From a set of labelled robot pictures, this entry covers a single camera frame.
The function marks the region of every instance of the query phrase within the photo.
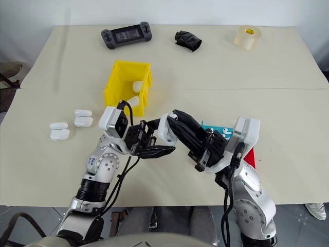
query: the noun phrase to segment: white wall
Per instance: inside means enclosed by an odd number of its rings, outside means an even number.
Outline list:
[[[0,60],[33,64],[55,25],[296,26],[329,69],[329,0],[0,0]]]

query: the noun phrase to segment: yellow plastic bin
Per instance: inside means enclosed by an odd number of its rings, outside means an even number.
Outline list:
[[[143,81],[139,93],[133,91],[133,82]],[[144,116],[144,107],[148,105],[149,87],[152,86],[150,63],[115,61],[111,75],[104,89],[105,107],[116,107],[120,100],[129,100],[139,96],[139,106],[132,107],[134,116]]]

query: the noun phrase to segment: white sneaker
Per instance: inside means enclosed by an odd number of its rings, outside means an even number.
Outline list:
[[[305,207],[318,220],[325,220],[327,218],[323,203],[307,203]]]

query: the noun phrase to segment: beige tape roll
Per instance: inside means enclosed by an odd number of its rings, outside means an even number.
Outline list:
[[[260,36],[261,31],[259,28],[251,25],[244,25],[239,28],[234,43],[236,46],[241,47],[244,50],[251,50],[256,47]]]

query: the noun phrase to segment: red object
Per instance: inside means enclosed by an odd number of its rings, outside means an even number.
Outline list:
[[[256,161],[255,161],[255,152],[253,148],[249,151],[249,153],[244,157],[245,162],[247,162],[250,166],[256,169]]]

